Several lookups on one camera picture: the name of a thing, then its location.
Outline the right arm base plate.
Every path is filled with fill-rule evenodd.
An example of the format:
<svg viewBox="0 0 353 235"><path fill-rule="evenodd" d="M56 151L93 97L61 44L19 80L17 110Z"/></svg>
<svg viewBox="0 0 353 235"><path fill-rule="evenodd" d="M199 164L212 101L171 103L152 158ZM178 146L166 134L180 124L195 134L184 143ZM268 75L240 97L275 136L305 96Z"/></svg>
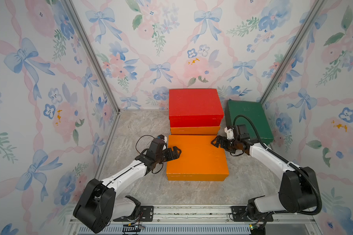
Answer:
<svg viewBox="0 0 353 235"><path fill-rule="evenodd" d="M257 209L247 206L231 206L230 219L234 222L273 222L273 216L269 212L259 212Z"/></svg>

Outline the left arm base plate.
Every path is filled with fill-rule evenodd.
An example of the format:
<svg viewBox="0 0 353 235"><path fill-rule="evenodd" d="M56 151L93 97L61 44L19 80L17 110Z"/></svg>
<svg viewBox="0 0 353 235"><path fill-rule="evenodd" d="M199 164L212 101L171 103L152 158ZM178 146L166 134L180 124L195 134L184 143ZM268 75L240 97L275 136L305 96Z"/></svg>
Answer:
<svg viewBox="0 0 353 235"><path fill-rule="evenodd" d="M129 216L113 219L114 222L152 222L154 217L154 206L139 206Z"/></svg>

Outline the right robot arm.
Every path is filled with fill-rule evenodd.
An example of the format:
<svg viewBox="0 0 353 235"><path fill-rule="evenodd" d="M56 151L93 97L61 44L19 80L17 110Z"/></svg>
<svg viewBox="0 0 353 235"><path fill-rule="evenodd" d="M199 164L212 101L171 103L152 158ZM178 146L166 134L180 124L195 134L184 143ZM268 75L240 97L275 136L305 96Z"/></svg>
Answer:
<svg viewBox="0 0 353 235"><path fill-rule="evenodd" d="M259 160L280 180L277 194L260 196L248 201L245 215L250 220L266 220L268 215L301 213L317 215L322 209L322 199L316 173L310 167L301 167L269 148L259 136L252 138L245 125L225 128L225 136L216 136L211 144L230 154L238 150Z"/></svg>

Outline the red shoebox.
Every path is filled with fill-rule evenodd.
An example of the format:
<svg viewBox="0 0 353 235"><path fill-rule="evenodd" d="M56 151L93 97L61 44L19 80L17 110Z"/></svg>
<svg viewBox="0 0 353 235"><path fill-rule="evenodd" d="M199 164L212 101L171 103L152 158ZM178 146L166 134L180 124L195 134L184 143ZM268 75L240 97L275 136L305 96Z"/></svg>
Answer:
<svg viewBox="0 0 353 235"><path fill-rule="evenodd" d="M169 121L172 128L219 126L224 111L216 89L171 89Z"/></svg>

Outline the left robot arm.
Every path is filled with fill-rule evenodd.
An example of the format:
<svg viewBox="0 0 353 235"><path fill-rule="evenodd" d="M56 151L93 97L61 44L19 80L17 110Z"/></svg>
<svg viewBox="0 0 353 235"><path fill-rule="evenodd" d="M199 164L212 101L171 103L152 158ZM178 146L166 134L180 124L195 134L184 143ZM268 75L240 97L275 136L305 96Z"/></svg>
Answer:
<svg viewBox="0 0 353 235"><path fill-rule="evenodd" d="M167 146L167 138L154 138L149 148L118 173L103 179L90 180L76 204L73 216L94 233L101 232L111 221L125 219L137 222L141 219L141 202L132 196L118 199L118 195L138 179L154 173L157 165L177 160L182 151Z"/></svg>

